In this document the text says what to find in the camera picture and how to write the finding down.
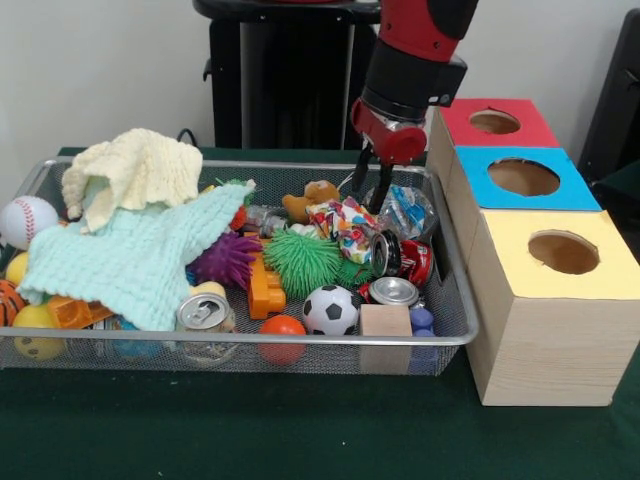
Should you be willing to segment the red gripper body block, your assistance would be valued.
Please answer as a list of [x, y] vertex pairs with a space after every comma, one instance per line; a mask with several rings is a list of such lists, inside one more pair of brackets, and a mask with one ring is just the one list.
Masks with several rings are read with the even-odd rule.
[[407, 166], [425, 151], [424, 120], [387, 118], [358, 98], [351, 109], [351, 122], [383, 165]]

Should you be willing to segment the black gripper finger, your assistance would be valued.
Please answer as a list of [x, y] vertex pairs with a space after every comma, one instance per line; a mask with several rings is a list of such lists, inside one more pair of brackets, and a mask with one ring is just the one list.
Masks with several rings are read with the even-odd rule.
[[383, 164], [380, 169], [380, 180], [378, 185], [373, 191], [371, 200], [369, 202], [368, 210], [370, 213], [379, 213], [389, 187], [392, 183], [393, 165]]
[[369, 146], [365, 146], [358, 157], [353, 176], [351, 177], [351, 191], [359, 192], [368, 173], [368, 165], [372, 158]]

